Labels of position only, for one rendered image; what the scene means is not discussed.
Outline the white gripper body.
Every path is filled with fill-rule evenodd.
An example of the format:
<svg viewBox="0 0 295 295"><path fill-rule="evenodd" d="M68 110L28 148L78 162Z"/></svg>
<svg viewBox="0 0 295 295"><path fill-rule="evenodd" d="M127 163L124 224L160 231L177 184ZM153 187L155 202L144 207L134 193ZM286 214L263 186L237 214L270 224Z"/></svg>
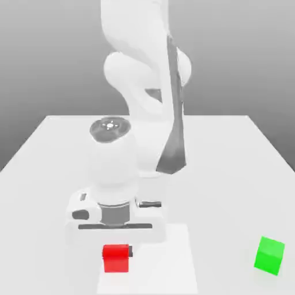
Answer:
<svg viewBox="0 0 295 295"><path fill-rule="evenodd" d="M166 225L165 219L157 217L143 218L138 223L129 222L117 227L67 218L65 239L69 245L74 246L158 243L166 239Z"/></svg>

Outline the small red cube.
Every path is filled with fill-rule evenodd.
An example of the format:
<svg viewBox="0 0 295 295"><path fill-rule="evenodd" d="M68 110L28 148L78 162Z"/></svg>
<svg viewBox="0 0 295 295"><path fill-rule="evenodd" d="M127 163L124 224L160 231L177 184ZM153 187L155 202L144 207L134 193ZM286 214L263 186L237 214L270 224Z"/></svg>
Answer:
<svg viewBox="0 0 295 295"><path fill-rule="evenodd" d="M129 245L107 244L102 250L106 273L127 273L129 270Z"/></svg>

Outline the small green cube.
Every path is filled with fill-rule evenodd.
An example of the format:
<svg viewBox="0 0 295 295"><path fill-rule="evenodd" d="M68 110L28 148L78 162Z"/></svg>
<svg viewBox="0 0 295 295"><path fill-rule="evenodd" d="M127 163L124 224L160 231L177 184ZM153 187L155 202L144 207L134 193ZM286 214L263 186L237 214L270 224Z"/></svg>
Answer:
<svg viewBox="0 0 295 295"><path fill-rule="evenodd" d="M254 268L277 276L281 268L284 250L284 243L262 236L254 261Z"/></svg>

